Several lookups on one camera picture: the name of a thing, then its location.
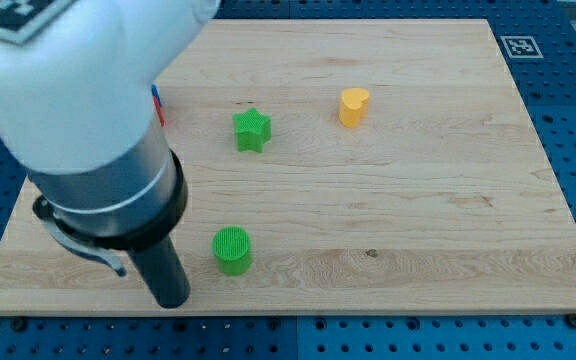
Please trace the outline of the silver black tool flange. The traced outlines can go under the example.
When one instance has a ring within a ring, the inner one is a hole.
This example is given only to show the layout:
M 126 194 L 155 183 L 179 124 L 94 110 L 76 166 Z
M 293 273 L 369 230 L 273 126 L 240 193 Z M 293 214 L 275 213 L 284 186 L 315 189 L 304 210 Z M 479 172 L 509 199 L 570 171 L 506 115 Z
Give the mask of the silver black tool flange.
M 47 208 L 38 216 L 80 243 L 140 250 L 168 236 L 187 204 L 181 163 L 152 117 L 121 156 L 93 170 L 31 170 Z

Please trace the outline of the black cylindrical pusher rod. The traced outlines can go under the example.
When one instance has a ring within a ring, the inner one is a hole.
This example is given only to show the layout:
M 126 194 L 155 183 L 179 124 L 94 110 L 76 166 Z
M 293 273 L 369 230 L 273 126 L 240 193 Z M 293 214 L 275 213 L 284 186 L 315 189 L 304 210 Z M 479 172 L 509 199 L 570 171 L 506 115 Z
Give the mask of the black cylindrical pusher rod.
M 188 299 L 190 283 L 169 236 L 128 255 L 160 307 L 177 308 Z

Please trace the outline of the fiducial tag on arm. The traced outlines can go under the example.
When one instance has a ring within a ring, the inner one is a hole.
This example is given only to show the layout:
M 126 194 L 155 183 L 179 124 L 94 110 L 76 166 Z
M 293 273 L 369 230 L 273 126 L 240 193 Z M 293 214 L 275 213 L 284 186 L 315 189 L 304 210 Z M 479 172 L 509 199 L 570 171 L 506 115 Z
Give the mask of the fiducial tag on arm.
M 73 3 L 74 0 L 0 0 L 0 40 L 23 44 Z

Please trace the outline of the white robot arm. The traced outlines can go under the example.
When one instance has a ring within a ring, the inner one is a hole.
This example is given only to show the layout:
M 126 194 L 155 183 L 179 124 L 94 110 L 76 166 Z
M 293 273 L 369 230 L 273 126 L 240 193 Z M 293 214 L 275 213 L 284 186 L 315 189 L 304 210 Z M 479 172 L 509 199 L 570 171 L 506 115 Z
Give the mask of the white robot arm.
M 0 1 L 0 138 L 39 189 L 62 247 L 124 270 L 157 303 L 189 281 L 170 240 L 187 204 L 152 86 L 216 15 L 217 0 Z

